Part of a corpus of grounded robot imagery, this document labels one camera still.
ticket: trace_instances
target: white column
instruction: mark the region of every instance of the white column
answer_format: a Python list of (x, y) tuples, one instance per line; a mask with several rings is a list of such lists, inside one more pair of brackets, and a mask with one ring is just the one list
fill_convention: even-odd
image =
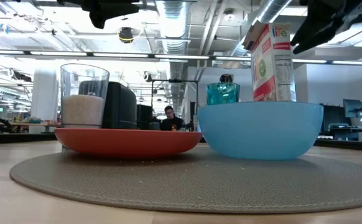
[[(41, 120), (56, 120), (58, 111), (59, 71), (57, 66), (40, 65), (33, 79), (32, 108), (30, 115)], [(44, 127), (31, 126), (29, 134), (44, 132)]]

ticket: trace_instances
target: silver duct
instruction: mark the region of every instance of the silver duct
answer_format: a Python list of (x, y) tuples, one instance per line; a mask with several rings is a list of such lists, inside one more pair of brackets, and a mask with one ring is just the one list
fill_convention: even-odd
[[(189, 2), (182, 1), (156, 1), (157, 10), (160, 14), (160, 35), (162, 37), (185, 38), (187, 37), (188, 10)], [(187, 43), (179, 40), (162, 41), (165, 54), (185, 54)], [(171, 79), (177, 78), (181, 80), (187, 79), (184, 71), (184, 64), (180, 62), (169, 62), (170, 67), (167, 76)], [(176, 112), (182, 104), (185, 84), (170, 85), (172, 95), (173, 108)]]
[[(257, 10), (257, 16), (251, 19), (250, 26), (253, 22), (259, 21), (261, 23), (274, 22), (276, 17), (286, 8), (292, 0), (262, 0), (260, 8)], [(243, 37), (242, 40), (236, 43), (235, 47), (231, 50), (230, 56), (242, 57), (246, 54), (247, 50), (243, 49)]]

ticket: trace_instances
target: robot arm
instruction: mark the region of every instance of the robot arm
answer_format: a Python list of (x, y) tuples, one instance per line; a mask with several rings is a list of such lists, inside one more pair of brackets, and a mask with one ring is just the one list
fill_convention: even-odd
[(332, 40), (344, 18), (359, 8), (362, 0), (300, 0), (300, 3), (308, 5), (308, 15), (290, 43), (298, 44), (295, 54)]

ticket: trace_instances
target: cereal box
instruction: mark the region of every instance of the cereal box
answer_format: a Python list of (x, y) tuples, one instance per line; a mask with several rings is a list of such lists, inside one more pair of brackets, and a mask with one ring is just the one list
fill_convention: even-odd
[(295, 101), (289, 25), (266, 24), (251, 49), (254, 101)]

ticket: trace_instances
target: person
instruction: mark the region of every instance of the person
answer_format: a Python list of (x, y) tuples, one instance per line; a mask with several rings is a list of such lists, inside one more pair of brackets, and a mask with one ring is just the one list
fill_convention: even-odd
[(166, 106), (164, 108), (164, 112), (166, 113), (167, 119), (162, 121), (160, 126), (160, 130), (162, 131), (176, 131), (182, 128), (183, 120), (178, 118), (174, 114), (173, 107)]

